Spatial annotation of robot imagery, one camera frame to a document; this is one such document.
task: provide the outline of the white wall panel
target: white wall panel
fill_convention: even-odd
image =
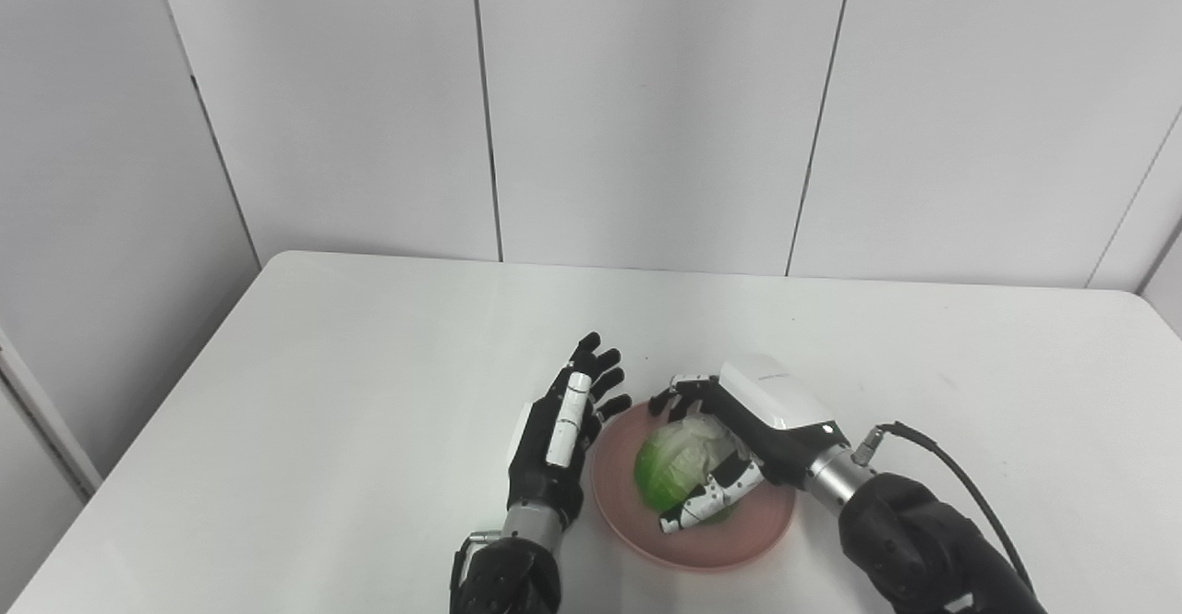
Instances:
[[[169,0],[262,260],[496,258],[473,0]]]
[[[258,272],[163,0],[0,0],[0,325],[106,472]]]
[[[1182,221],[1182,127],[1175,117],[1144,182],[1092,274],[1091,289],[1139,291]]]
[[[784,274],[842,0],[481,0],[505,259]]]
[[[1182,238],[1174,243],[1145,286],[1145,299],[1182,335]]]
[[[7,612],[82,510],[0,380],[0,610]]]
[[[791,273],[1083,286],[1182,104],[1182,0],[849,0]]]

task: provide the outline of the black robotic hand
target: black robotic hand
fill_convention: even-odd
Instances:
[[[624,380],[624,370],[618,367],[619,351],[609,349],[596,356],[597,348],[598,332],[591,332],[579,341],[550,389],[533,402],[521,432],[521,441],[509,464],[507,508],[522,502],[545,505],[559,513],[564,530],[574,522],[583,508],[579,478],[587,448],[599,437],[599,431],[608,420],[632,405],[631,398],[618,395],[596,407],[609,390]],[[559,414],[564,403],[571,403],[570,396],[578,394],[569,389],[573,373],[585,374],[590,379],[590,389],[586,390],[587,399],[580,412],[580,421],[572,428],[570,422],[559,421]],[[551,464],[547,459],[556,432],[563,429],[576,434],[566,466]]]
[[[579,341],[548,390],[533,402],[509,464],[509,496],[499,534],[473,534],[452,571],[453,614],[552,614],[561,602],[554,555],[563,532],[583,509],[579,478],[586,451],[611,416],[632,400],[600,402],[624,380],[619,351],[596,355],[599,335]],[[469,545],[488,543],[472,555]]]

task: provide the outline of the green cabbage leaf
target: green cabbage leaf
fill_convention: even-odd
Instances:
[[[713,415],[688,415],[655,429],[636,453],[632,470],[644,505],[657,512],[678,505],[734,451],[730,432]],[[706,522],[721,522],[732,510],[726,508]]]

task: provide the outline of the pink plate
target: pink plate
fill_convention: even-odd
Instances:
[[[795,492],[762,483],[719,524],[676,534],[661,532],[657,513],[645,508],[632,479],[636,453],[664,418],[649,416],[645,405],[616,418],[596,441],[591,491],[608,525],[629,547],[657,563],[699,573],[732,570],[772,549],[788,529]]]

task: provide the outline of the black fingertip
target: black fingertip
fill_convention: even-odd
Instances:
[[[673,405],[673,408],[669,409],[669,422],[684,420],[686,414],[689,413],[689,407],[694,406],[694,401],[691,398],[681,398],[677,400],[677,403]]]
[[[676,393],[673,390],[661,390],[660,393],[652,395],[649,399],[649,415],[661,415],[664,413],[664,407],[669,403],[669,400],[674,398]]]
[[[609,369],[603,376],[599,377],[599,380],[595,382],[593,386],[591,386],[591,399],[599,401],[608,390],[615,388],[622,382],[624,382],[624,370],[618,367],[616,369]]]
[[[603,402],[603,406],[599,407],[599,418],[603,418],[603,421],[606,422],[611,418],[624,413],[631,407],[632,398],[629,395],[611,398],[610,400]]]
[[[582,340],[579,340],[579,345],[574,349],[574,353],[578,353],[578,351],[593,351],[597,348],[599,348],[599,334],[595,332],[595,331],[591,331],[591,332],[587,332],[586,337],[583,337]]]
[[[599,374],[603,374],[604,371],[619,364],[619,349],[609,349],[604,351],[603,355],[597,357],[595,361],[596,367],[599,368]]]

